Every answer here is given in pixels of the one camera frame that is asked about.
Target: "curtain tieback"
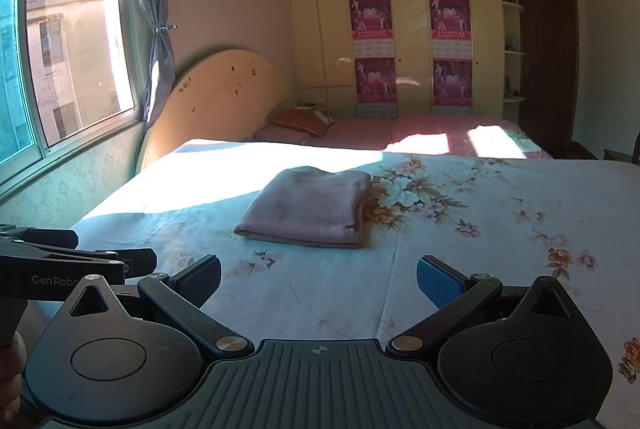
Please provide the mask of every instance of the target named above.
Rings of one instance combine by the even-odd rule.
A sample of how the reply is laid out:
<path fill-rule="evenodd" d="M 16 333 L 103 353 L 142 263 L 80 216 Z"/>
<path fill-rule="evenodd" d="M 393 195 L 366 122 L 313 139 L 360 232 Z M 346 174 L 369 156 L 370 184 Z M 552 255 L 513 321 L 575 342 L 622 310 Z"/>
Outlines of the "curtain tieback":
<path fill-rule="evenodd" d="M 168 32 L 169 30 L 175 30 L 178 27 L 177 24 L 167 24 L 165 26 L 159 26 L 154 29 L 154 32 L 159 34 L 160 32 Z"/>

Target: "window glass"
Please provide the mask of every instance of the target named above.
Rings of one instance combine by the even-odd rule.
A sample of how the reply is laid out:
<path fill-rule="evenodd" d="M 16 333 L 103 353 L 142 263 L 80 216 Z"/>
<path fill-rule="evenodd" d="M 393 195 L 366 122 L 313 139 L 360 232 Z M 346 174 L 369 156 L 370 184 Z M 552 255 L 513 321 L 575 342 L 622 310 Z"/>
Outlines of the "window glass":
<path fill-rule="evenodd" d="M 118 0 L 26 0 L 31 79 L 47 144 L 132 109 Z"/>
<path fill-rule="evenodd" d="M 34 144 L 19 80 L 15 0 L 0 0 L 0 163 Z"/>

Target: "wallpaper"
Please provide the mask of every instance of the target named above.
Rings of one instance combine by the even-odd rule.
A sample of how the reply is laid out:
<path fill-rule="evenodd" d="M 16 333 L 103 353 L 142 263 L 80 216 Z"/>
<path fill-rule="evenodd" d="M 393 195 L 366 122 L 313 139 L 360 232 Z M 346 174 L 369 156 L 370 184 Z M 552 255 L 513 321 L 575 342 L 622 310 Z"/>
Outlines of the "wallpaper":
<path fill-rule="evenodd" d="M 72 158 L 0 204 L 0 223 L 69 229 L 134 175 L 143 124 Z"/>

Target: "pink towel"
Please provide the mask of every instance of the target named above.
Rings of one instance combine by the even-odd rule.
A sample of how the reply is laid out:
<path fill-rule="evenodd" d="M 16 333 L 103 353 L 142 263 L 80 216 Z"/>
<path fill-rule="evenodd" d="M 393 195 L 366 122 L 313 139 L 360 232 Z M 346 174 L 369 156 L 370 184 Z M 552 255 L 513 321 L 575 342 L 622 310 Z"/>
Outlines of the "pink towel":
<path fill-rule="evenodd" d="M 357 249 L 370 186 L 371 177 L 363 171 L 287 169 L 255 197 L 234 232 L 275 243 Z"/>

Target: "orange pillow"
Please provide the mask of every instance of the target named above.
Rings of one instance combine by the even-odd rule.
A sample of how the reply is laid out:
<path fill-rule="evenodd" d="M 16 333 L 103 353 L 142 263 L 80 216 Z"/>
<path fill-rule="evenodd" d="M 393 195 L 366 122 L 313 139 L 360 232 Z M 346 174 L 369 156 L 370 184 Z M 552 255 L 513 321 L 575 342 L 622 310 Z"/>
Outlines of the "orange pillow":
<path fill-rule="evenodd" d="M 324 136 L 327 124 L 325 124 L 311 109 L 287 109 L 273 120 L 274 124 L 298 131 L 306 131 L 316 136 Z"/>

